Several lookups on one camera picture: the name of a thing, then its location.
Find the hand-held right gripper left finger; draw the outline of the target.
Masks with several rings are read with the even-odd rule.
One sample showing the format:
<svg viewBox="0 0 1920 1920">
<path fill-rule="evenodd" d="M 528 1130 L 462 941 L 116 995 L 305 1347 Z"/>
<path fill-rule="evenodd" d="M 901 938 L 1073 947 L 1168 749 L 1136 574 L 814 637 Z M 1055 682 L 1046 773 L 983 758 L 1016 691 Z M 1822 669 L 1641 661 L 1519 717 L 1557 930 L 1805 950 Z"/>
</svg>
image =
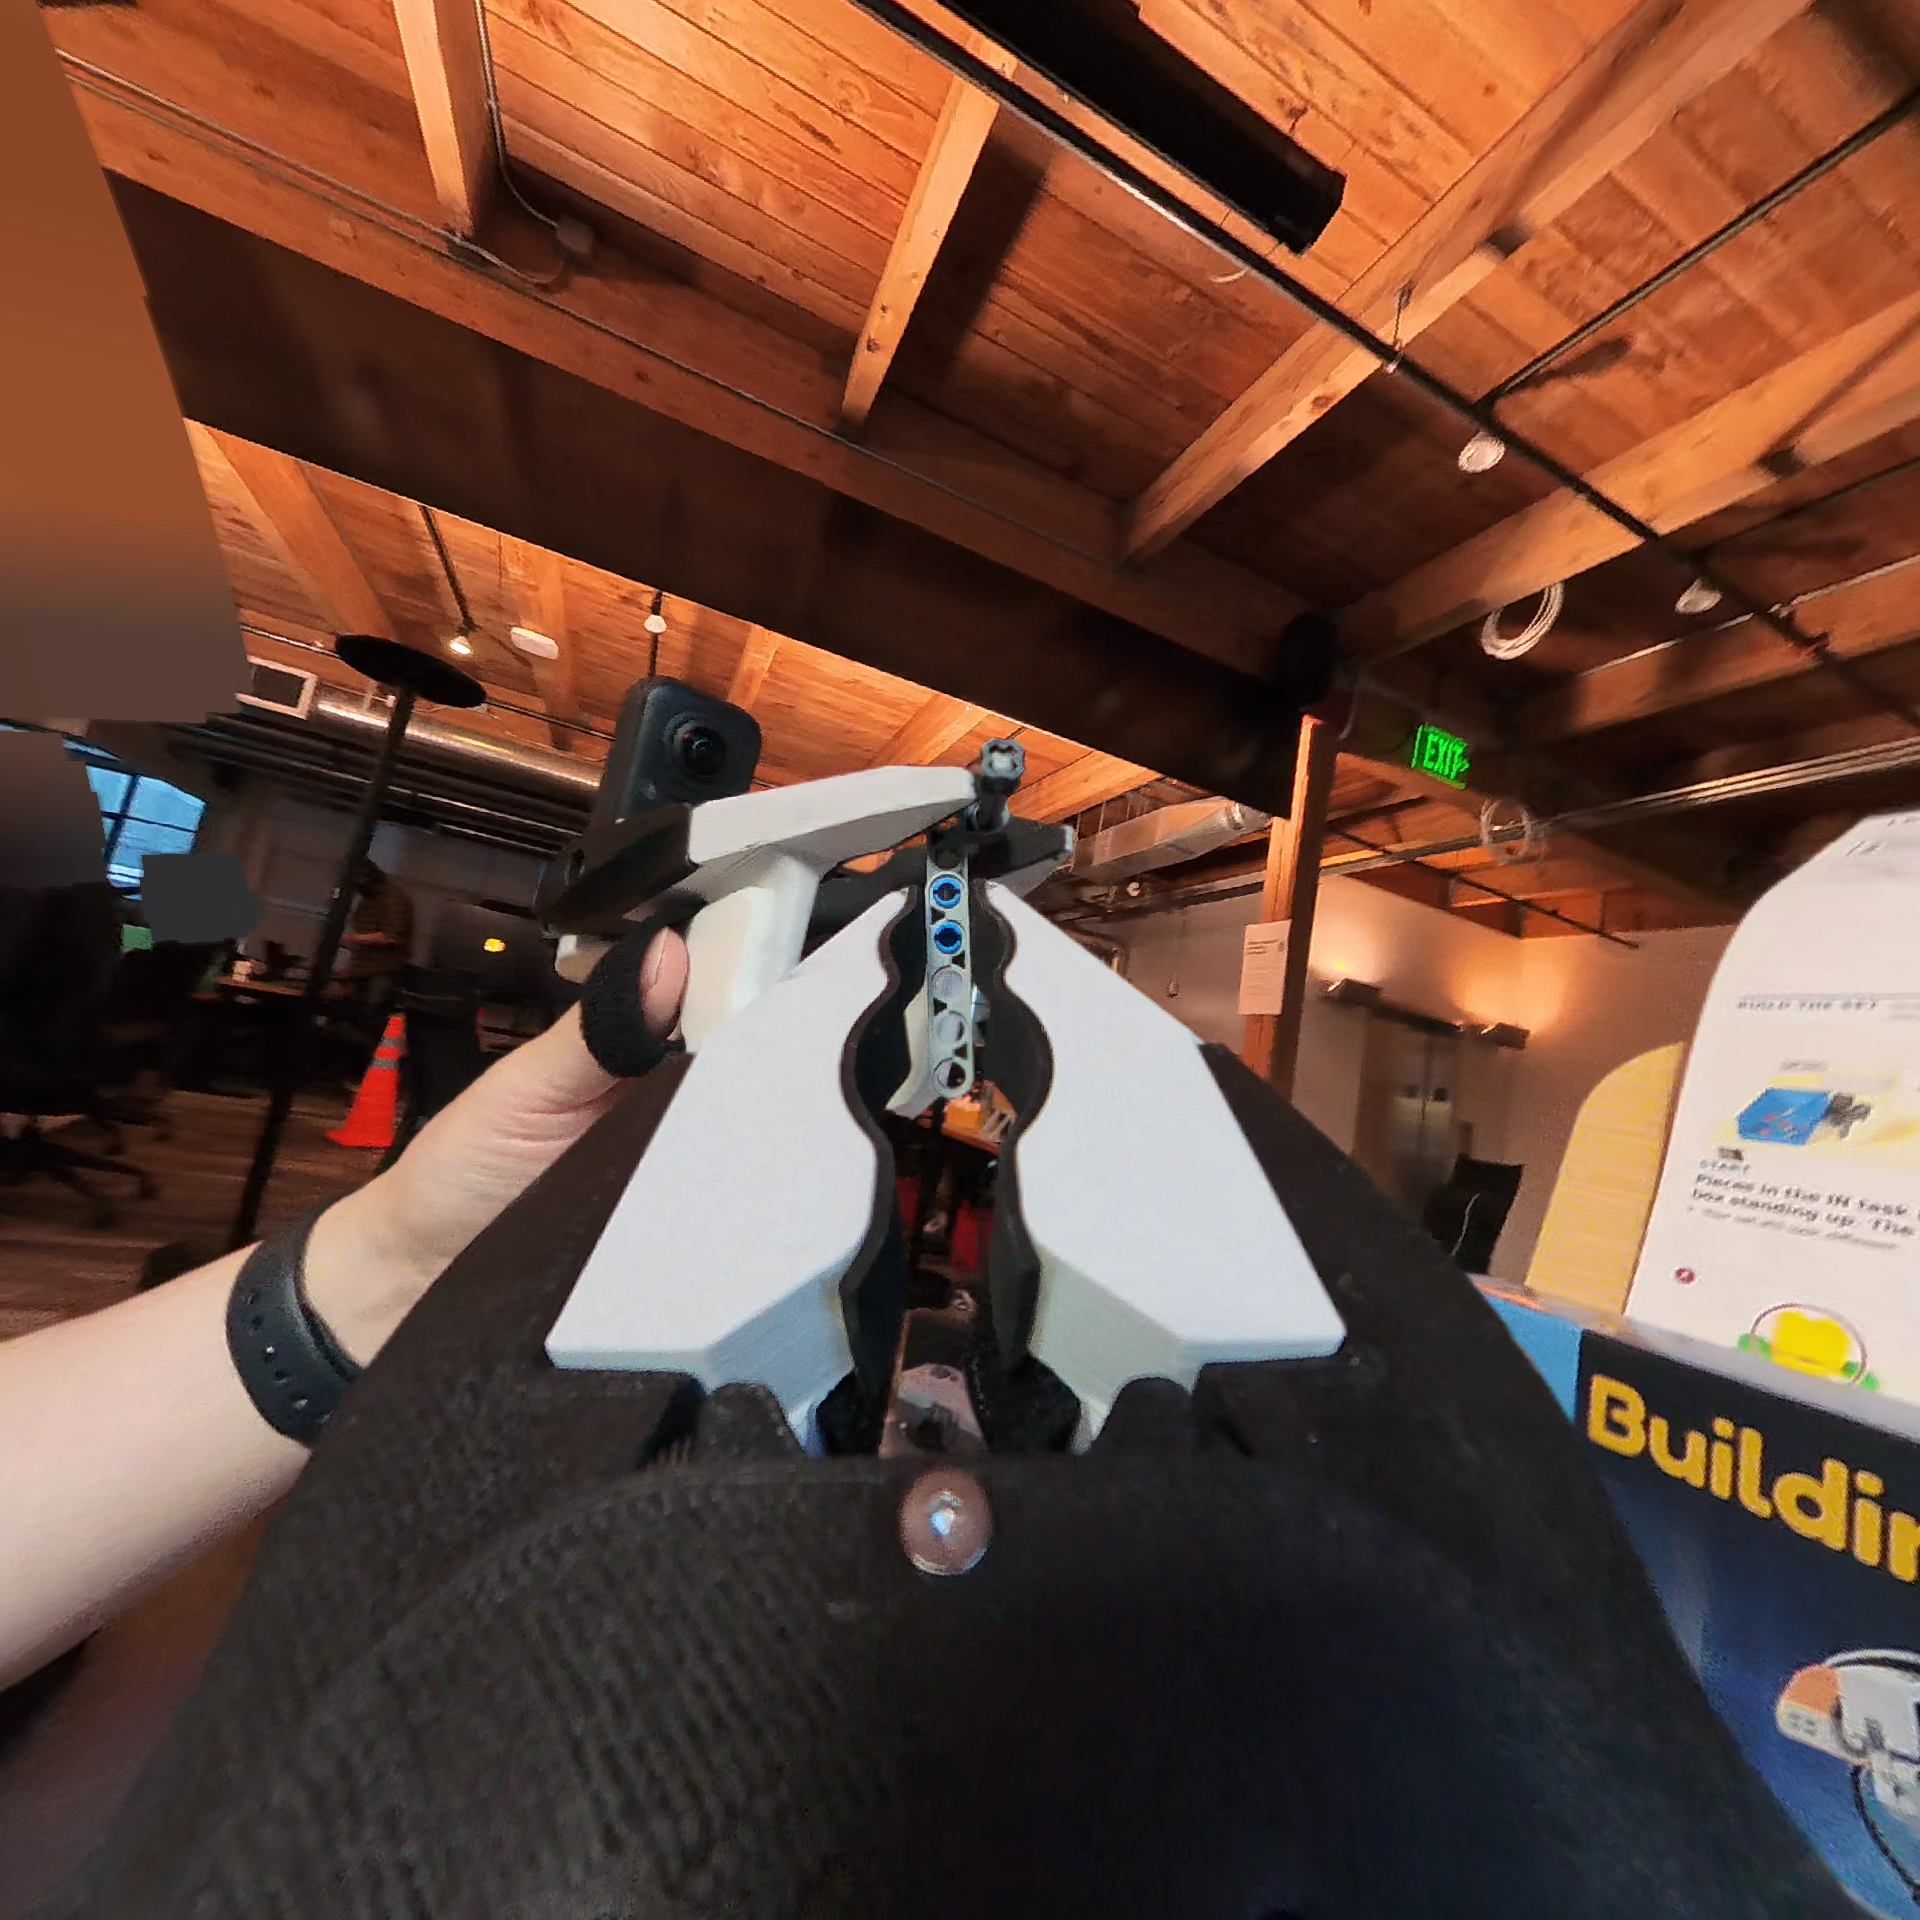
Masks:
<svg viewBox="0 0 1920 1920">
<path fill-rule="evenodd" d="M 880 893 L 781 975 L 799 893 L 730 893 L 692 920 L 689 1063 L 549 1333 L 572 1372 L 761 1386 L 801 1443 L 876 1443 L 904 1307 L 892 1146 L 853 1077 L 897 988 Z"/>
</svg>

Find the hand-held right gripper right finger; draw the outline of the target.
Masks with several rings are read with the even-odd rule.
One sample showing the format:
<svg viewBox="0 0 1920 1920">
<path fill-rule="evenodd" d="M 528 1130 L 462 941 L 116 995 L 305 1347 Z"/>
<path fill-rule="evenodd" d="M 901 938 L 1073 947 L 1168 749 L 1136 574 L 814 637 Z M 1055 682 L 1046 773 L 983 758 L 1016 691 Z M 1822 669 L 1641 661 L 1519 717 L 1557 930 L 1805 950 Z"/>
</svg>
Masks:
<svg viewBox="0 0 1920 1920">
<path fill-rule="evenodd" d="M 1137 1378 L 1210 1363 L 1319 1360 L 1345 1328 L 1232 1115 L 1199 1039 L 1006 886 L 996 1018 L 1039 1021 L 1046 1086 L 1013 1140 L 1039 1266 L 1023 1347 L 1097 1437 Z"/>
</svg>

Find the grey beam with blue pin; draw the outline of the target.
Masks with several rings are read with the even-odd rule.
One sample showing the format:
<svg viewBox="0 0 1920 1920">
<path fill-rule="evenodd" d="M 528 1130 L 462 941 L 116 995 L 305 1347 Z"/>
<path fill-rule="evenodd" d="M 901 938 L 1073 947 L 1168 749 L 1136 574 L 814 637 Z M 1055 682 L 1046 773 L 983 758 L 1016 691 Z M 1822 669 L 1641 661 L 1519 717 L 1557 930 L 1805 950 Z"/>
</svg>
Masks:
<svg viewBox="0 0 1920 1920">
<path fill-rule="evenodd" d="M 975 986 L 970 971 L 969 846 L 945 831 L 928 844 L 922 880 L 926 975 L 904 1023 L 914 1086 L 902 1112 L 918 1118 L 935 1102 L 975 1083 Z"/>
</svg>

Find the person's left hand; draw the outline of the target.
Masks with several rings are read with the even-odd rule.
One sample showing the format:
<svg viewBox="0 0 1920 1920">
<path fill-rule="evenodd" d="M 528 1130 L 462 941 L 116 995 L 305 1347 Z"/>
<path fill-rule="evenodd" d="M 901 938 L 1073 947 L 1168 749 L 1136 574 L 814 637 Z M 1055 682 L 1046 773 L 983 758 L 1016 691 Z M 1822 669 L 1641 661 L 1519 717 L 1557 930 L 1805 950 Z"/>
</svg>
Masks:
<svg viewBox="0 0 1920 1920">
<path fill-rule="evenodd" d="M 445 1266 L 616 1102 L 580 1000 L 493 1063 L 400 1158 L 329 1206 L 304 1252 L 304 1295 L 369 1363 Z"/>
</svg>

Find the orange traffic cone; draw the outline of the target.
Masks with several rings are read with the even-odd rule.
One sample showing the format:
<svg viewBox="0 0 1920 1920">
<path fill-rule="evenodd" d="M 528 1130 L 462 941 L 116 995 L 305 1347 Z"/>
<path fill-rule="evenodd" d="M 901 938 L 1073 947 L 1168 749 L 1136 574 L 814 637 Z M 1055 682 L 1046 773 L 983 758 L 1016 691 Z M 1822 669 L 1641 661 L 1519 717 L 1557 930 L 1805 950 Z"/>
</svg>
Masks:
<svg viewBox="0 0 1920 1920">
<path fill-rule="evenodd" d="M 389 1151 L 400 1130 L 404 1015 L 390 1015 L 343 1123 L 326 1140 L 349 1150 Z"/>
</svg>

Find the black floor lamp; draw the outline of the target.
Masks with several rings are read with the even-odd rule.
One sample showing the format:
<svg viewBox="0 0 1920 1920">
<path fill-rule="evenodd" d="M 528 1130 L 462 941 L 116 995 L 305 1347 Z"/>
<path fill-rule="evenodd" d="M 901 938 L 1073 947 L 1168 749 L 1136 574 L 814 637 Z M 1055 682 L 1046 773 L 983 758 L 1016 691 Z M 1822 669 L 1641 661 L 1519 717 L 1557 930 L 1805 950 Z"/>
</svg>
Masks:
<svg viewBox="0 0 1920 1920">
<path fill-rule="evenodd" d="M 417 652 L 400 639 L 349 632 L 336 639 L 336 656 L 343 658 L 351 672 L 390 692 L 390 712 L 386 728 L 374 744 L 369 774 L 351 818 L 348 848 L 326 901 L 326 915 L 317 948 L 310 957 L 304 992 L 295 1000 L 295 1011 L 288 1018 L 273 1051 L 269 1106 L 257 1127 L 246 1180 L 226 1235 L 228 1251 L 239 1251 L 255 1237 L 255 1218 L 278 1155 L 284 1123 L 288 1120 L 296 1087 L 304 1079 L 320 1020 L 320 1004 L 334 978 L 334 964 L 349 918 L 357 876 L 368 862 L 376 814 L 389 792 L 393 766 L 415 702 L 424 696 L 432 703 L 476 709 L 487 699 L 478 678 L 452 663 Z"/>
</svg>

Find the black wristband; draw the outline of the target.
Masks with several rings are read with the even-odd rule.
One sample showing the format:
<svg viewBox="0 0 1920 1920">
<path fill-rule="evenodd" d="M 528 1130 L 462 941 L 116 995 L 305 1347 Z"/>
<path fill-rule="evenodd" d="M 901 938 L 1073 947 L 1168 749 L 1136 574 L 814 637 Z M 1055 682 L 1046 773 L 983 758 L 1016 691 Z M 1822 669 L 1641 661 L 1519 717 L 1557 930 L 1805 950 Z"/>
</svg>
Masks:
<svg viewBox="0 0 1920 1920">
<path fill-rule="evenodd" d="M 313 1450 L 362 1366 L 304 1291 L 304 1258 L 332 1205 L 313 1206 L 249 1247 L 226 1316 L 232 1372 L 262 1422 Z"/>
</svg>

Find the curled white poster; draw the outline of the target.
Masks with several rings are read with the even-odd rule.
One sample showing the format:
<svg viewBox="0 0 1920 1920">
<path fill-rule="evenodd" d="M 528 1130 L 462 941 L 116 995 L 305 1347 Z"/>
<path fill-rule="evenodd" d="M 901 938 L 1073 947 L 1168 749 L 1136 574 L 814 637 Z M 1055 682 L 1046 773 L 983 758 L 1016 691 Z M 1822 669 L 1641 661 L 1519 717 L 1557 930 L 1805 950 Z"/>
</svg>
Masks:
<svg viewBox="0 0 1920 1920">
<path fill-rule="evenodd" d="M 1688 1039 L 1582 1103 L 1526 1287 L 1918 1400 L 1918 814 L 1758 901 Z"/>
</svg>

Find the blue robot kit box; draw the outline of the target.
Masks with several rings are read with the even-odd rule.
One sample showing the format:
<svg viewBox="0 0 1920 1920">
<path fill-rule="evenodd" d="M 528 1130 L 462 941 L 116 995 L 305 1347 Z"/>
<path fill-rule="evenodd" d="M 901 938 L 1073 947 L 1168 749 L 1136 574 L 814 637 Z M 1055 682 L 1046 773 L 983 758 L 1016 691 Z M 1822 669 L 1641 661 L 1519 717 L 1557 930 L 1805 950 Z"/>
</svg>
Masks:
<svg viewBox="0 0 1920 1920">
<path fill-rule="evenodd" d="M 1918 1415 L 1482 1283 L 1716 1715 L 1834 1879 L 1918 1907 Z"/>
</svg>

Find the black office chair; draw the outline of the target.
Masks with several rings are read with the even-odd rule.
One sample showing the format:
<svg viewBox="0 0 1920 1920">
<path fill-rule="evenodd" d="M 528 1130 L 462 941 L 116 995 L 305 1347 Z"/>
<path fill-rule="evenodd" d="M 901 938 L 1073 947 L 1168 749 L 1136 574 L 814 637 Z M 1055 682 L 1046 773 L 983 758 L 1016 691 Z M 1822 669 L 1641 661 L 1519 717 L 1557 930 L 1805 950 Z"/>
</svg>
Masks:
<svg viewBox="0 0 1920 1920">
<path fill-rule="evenodd" d="M 120 934 L 120 899 L 104 880 L 4 888 L 2 1187 L 58 1183 L 96 1229 L 116 1223 L 116 1205 L 89 1171 L 127 1178 L 140 1197 L 152 1197 L 156 1181 L 137 1163 L 49 1139 L 42 1123 L 104 1120 L 102 1008 Z"/>
</svg>

